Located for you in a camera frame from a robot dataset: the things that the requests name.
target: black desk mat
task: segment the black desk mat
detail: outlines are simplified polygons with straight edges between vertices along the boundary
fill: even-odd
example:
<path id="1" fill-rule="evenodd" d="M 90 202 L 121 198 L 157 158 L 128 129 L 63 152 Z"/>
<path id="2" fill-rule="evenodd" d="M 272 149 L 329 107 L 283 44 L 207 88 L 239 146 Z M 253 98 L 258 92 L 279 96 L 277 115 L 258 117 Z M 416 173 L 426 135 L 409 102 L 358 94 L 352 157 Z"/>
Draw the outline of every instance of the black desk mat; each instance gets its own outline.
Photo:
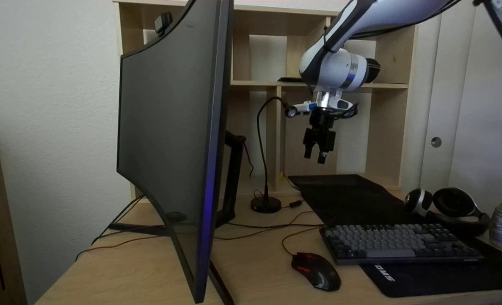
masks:
<path id="1" fill-rule="evenodd" d="M 337 224 L 415 224 L 423 218 L 404 213 L 403 202 L 386 189 L 358 175 L 291 176 L 313 210 L 334 213 Z M 317 213 L 323 222 L 331 216 Z M 464 240 L 485 257 L 466 264 L 361 265 L 387 297 L 415 297 L 502 289 L 502 252 L 471 238 Z M 393 279 L 384 276 L 388 273 Z"/>

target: white wall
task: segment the white wall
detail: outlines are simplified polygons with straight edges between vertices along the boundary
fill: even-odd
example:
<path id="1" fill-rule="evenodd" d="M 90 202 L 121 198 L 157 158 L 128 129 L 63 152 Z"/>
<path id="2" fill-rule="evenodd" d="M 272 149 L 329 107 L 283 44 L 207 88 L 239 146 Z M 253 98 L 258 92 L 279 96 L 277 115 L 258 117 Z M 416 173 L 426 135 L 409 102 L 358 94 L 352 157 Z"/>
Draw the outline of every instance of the white wall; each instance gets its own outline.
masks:
<path id="1" fill-rule="evenodd" d="M 502 202 L 502 41 L 483 7 L 475 15 L 449 185 L 489 213 Z"/>
<path id="2" fill-rule="evenodd" d="M 0 1 L 0 154 L 34 302 L 125 206 L 108 0 Z"/>

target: curved monitor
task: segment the curved monitor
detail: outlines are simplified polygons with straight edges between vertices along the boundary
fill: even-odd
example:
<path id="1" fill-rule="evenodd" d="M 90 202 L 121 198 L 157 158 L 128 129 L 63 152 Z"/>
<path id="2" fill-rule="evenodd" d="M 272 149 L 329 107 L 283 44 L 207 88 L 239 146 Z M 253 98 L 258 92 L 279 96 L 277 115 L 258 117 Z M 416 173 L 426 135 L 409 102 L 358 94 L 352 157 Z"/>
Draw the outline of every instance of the curved monitor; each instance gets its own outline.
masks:
<path id="1" fill-rule="evenodd" d="M 190 0 L 166 33 L 121 57 L 117 172 L 171 232 L 202 302 L 218 208 L 232 1 Z M 170 221 L 177 212 L 185 219 Z"/>

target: mechanical keyboard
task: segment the mechanical keyboard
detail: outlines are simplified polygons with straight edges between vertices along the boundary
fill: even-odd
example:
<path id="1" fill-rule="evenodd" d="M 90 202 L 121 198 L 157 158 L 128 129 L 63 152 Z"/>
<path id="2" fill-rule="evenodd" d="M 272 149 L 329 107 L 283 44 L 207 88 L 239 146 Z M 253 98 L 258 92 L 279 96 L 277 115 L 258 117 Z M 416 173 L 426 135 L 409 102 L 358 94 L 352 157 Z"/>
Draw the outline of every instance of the mechanical keyboard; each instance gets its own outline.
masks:
<path id="1" fill-rule="evenodd" d="M 338 265 L 483 259 L 441 224 L 343 225 L 323 227 L 320 234 Z"/>

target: desk surface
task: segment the desk surface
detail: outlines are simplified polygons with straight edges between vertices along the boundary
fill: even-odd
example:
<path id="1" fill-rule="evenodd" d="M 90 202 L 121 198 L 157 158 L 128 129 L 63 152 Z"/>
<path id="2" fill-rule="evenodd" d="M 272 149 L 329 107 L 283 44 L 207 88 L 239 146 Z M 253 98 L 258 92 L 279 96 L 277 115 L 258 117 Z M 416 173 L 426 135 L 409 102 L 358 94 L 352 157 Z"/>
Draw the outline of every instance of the desk surface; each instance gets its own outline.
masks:
<path id="1" fill-rule="evenodd" d="M 299 197 L 280 199 L 286 205 Z M 242 199 L 236 203 L 237 216 L 234 222 L 283 224 L 300 212 L 310 210 L 304 203 L 298 208 L 286 208 L 276 214 L 261 215 L 251 211 L 249 199 Z M 160 224 L 161 220 L 149 203 L 139 203 L 122 222 L 155 225 Z M 314 213 L 302 215 L 299 222 L 321 223 Z M 212 261 L 237 305 L 478 305 L 502 302 L 502 290 L 390 299 L 375 287 L 358 265 L 337 266 L 342 287 L 339 291 L 324 293 L 313 288 L 291 268 L 291 258 L 281 247 L 282 238 L 298 230 L 302 228 L 272 230 L 235 241 L 214 241 Z M 225 225 L 216 230 L 216 236 L 235 237 L 255 231 Z M 121 233 L 100 239 L 95 247 L 115 245 L 138 237 L 143 235 Z M 314 252 L 330 259 L 316 230 L 288 239 L 286 246 L 292 252 Z M 193 303 L 176 251 L 168 237 L 86 252 L 38 301 L 38 305 Z M 204 304 L 222 304 L 211 281 L 208 281 Z"/>

